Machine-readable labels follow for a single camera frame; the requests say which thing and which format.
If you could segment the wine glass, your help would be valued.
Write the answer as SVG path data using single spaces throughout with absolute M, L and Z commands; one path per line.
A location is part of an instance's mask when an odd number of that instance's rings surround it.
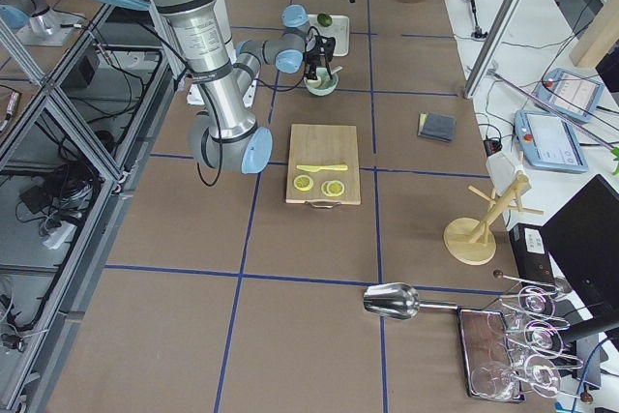
M 496 361 L 482 364 L 470 373 L 469 384 L 474 396 L 511 402 L 527 392 L 554 398 L 559 394 L 561 377 L 549 359 L 531 355 L 519 368 Z
M 506 320 L 507 329 L 521 330 L 532 322 L 548 323 L 558 330 L 567 329 L 569 322 L 556 314 L 557 293 L 557 287 L 552 284 L 529 284 L 517 293 L 500 296 L 498 302 Z
M 541 320 L 531 320 L 521 328 L 509 329 L 506 332 L 506 348 L 516 366 L 523 366 L 531 355 L 551 360 L 564 352 L 558 330 Z

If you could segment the black glass rack tray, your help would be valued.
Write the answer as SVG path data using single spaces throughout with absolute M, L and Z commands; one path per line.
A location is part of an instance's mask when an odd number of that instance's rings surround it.
M 465 386 L 470 398 L 484 399 L 473 389 L 472 373 L 490 362 L 510 365 L 512 358 L 506 347 L 506 322 L 498 310 L 457 310 Z

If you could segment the metal scoop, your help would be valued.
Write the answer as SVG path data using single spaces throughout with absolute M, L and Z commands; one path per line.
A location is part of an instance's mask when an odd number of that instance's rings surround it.
M 363 294 L 364 309 L 381 317 L 408 320 L 420 310 L 457 310 L 453 302 L 429 301 L 420 298 L 415 287 L 404 282 L 369 286 Z

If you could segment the lemon slice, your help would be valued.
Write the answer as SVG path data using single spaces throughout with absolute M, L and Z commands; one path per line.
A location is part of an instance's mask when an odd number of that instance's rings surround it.
M 293 179 L 293 187 L 299 192 L 309 192 L 314 185 L 313 179 L 307 174 L 297 175 Z
M 345 193 L 345 185 L 340 180 L 328 180 L 322 183 L 321 192 L 327 197 L 339 197 Z

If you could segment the white bear serving tray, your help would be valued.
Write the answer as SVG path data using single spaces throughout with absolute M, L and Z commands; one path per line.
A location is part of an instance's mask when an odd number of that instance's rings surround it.
M 324 37 L 332 37 L 336 40 L 334 55 L 344 57 L 349 52 L 350 20 L 346 15 L 330 15 L 329 24 L 318 19 L 319 15 L 309 15 L 309 23 L 314 26 L 319 34 Z

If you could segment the wooden cutting board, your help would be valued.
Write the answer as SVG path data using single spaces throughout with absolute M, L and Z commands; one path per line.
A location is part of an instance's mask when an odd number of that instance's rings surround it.
M 347 164 L 349 169 L 344 172 L 308 173 L 298 170 L 297 164 Z M 362 203 L 359 167 L 356 127 L 294 124 L 290 133 L 285 201 L 324 208 L 357 206 Z M 313 179 L 311 191 L 299 192 L 293 187 L 293 179 L 300 174 L 307 174 Z M 328 180 L 342 181 L 345 193 L 339 197 L 325 196 L 320 187 Z

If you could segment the grey folded cloth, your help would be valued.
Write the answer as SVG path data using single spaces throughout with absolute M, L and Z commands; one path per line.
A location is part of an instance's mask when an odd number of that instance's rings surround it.
M 421 113 L 418 121 L 418 136 L 443 142 L 455 138 L 457 120 L 450 115 L 438 113 Z

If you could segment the black monitor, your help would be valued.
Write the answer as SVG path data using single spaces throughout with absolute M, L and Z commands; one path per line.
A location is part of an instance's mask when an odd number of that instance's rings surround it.
M 618 335 L 618 192 L 598 174 L 542 227 L 545 248 L 593 317 L 564 334 L 573 342 Z

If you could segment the teach pendant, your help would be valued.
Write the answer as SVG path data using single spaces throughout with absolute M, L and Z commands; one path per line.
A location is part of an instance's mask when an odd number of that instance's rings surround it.
M 584 158 L 573 128 L 547 112 L 519 110 L 514 115 L 516 139 L 532 166 L 567 173 L 585 173 Z
M 603 94 L 603 85 L 592 77 L 557 68 L 549 72 L 533 95 L 560 113 L 588 123 L 594 116 Z

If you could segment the green avocado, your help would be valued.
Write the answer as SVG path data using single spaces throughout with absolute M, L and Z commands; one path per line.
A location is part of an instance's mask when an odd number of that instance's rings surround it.
M 333 19 L 328 14 L 320 13 L 316 17 L 316 22 L 321 27 L 328 28 L 333 24 Z

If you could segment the lower lemon slice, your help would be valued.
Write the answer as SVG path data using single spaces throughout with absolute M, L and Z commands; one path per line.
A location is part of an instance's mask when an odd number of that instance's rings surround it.
M 297 175 L 293 179 L 293 187 L 299 192 L 309 192 L 314 185 L 313 179 L 307 174 Z

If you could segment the white steamed bun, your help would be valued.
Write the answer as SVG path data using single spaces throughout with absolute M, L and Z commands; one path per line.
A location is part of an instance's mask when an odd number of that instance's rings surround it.
M 316 78 L 309 78 L 309 77 L 305 78 L 305 83 L 311 87 L 318 87 L 321 84 L 321 82 L 322 82 L 322 79 L 319 76 L 317 76 Z

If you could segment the far teach pendant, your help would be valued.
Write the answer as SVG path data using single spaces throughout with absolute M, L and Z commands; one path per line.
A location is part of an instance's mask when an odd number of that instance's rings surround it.
M 549 72 L 533 95 L 560 113 L 588 123 L 594 116 L 603 94 L 603 85 L 592 77 L 557 68 Z

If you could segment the near teach pendant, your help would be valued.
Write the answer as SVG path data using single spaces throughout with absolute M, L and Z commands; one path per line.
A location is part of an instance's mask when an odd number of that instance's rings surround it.
M 532 166 L 567 173 L 585 173 L 584 158 L 573 128 L 547 112 L 519 110 L 514 115 L 516 139 Z

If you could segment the wooden mug tree stand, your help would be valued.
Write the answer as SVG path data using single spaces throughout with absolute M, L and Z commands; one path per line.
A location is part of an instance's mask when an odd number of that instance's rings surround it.
M 444 229 L 443 241 L 452 257 L 461 263 L 473 266 L 487 264 L 496 254 L 496 240 L 490 231 L 492 224 L 508 211 L 542 215 L 543 210 L 523 206 L 522 197 L 531 189 L 529 177 L 518 170 L 511 184 L 499 194 L 493 188 L 485 194 L 474 186 L 468 190 L 487 203 L 486 213 L 480 219 L 458 218 Z

